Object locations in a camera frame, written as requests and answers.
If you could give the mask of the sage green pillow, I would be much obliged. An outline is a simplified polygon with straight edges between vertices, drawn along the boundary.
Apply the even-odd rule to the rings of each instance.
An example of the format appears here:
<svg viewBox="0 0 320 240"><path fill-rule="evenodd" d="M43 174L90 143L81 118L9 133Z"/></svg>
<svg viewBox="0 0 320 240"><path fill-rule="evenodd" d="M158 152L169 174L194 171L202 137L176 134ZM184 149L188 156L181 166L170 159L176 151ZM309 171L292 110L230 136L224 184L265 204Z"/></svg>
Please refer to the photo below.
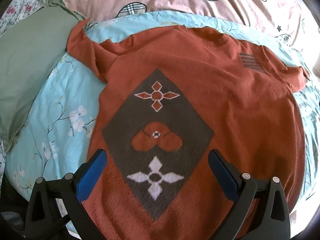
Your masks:
<svg viewBox="0 0 320 240"><path fill-rule="evenodd" d="M16 144L30 108L66 52L71 29L81 16L63 0L45 6L1 36L1 140L5 152Z"/></svg>

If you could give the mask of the rust orange knit sweater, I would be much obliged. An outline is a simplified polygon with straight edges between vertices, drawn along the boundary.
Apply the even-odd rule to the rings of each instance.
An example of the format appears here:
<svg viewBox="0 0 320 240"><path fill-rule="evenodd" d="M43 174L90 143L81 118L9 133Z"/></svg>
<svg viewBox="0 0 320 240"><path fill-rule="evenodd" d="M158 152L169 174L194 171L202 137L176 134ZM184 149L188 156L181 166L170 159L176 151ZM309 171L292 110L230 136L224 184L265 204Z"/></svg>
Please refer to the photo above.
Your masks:
<svg viewBox="0 0 320 240"><path fill-rule="evenodd" d="M278 177L295 207L305 137L293 95L304 68L209 27L97 43L85 25L67 52L105 83L88 155L101 148L108 163L84 207L107 239L208 239L231 208L213 149L256 179Z"/></svg>

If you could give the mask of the pink plaid-heart duvet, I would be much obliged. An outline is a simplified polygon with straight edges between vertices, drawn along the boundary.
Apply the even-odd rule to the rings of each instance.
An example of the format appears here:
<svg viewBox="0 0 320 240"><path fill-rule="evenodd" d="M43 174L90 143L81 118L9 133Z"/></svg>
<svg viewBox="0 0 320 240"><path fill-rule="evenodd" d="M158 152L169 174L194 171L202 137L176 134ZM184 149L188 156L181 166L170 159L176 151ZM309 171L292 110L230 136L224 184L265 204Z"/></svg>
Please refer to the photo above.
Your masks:
<svg viewBox="0 0 320 240"><path fill-rule="evenodd" d="M255 27L298 50L314 67L319 59L319 26L302 0L63 0L97 22L132 14L174 10Z"/></svg>

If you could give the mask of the white pink floral bedsheet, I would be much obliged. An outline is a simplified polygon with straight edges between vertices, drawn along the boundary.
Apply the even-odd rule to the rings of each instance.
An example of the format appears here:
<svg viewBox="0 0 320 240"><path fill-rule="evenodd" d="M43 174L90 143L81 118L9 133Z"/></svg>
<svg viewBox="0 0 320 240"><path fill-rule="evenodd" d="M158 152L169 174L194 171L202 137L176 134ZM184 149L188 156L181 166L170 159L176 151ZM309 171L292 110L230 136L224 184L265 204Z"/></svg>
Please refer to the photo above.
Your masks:
<svg viewBox="0 0 320 240"><path fill-rule="evenodd" d="M41 9L46 0L12 0L1 16L1 35L16 23Z"/></svg>

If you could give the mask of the light blue floral quilt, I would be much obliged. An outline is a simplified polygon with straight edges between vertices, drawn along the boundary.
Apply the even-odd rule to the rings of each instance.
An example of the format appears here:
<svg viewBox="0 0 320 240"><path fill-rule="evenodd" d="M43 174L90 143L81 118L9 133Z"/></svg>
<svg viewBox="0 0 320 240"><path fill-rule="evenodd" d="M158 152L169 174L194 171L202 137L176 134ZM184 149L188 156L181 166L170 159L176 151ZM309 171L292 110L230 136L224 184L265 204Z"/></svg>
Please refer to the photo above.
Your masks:
<svg viewBox="0 0 320 240"><path fill-rule="evenodd" d="M300 53L257 29L219 18L157 11L124 16L93 25L88 35L96 42L119 42L128 36L170 25L212 27L239 40L270 48L284 63L303 66ZM58 179L74 172L86 159L103 84L68 54L55 67L33 101L25 126L7 155L5 174L14 192L29 199L36 178ZM296 235L319 207L319 81L315 76L294 94L303 119L306 158L302 192L290 216Z"/></svg>

